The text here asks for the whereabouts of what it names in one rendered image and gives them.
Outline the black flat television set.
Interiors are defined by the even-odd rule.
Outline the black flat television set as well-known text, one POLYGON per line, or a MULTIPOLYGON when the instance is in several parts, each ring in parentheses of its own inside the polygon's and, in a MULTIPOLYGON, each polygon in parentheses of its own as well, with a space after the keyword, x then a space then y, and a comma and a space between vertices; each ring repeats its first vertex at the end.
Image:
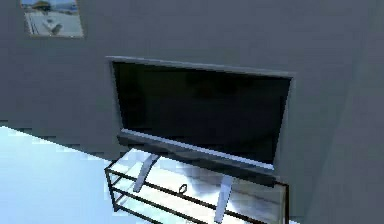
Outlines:
POLYGON ((276 154, 287 74, 122 56, 108 65, 124 153, 136 149, 263 186, 284 183, 276 154))

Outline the black framed glass television stand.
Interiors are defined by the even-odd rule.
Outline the black framed glass television stand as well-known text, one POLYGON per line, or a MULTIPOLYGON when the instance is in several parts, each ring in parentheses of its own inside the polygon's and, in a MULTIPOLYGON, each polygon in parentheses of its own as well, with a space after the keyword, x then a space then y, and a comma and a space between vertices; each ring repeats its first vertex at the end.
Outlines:
POLYGON ((113 209, 149 224, 290 224, 289 188, 132 149, 104 169, 113 209))

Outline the framed picture on wall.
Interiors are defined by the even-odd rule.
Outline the framed picture on wall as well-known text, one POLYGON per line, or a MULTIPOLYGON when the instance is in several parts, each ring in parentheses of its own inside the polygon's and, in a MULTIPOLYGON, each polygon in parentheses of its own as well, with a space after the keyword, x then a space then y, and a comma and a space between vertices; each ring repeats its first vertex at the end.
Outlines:
POLYGON ((83 38, 78 0, 19 0, 32 37, 83 38))

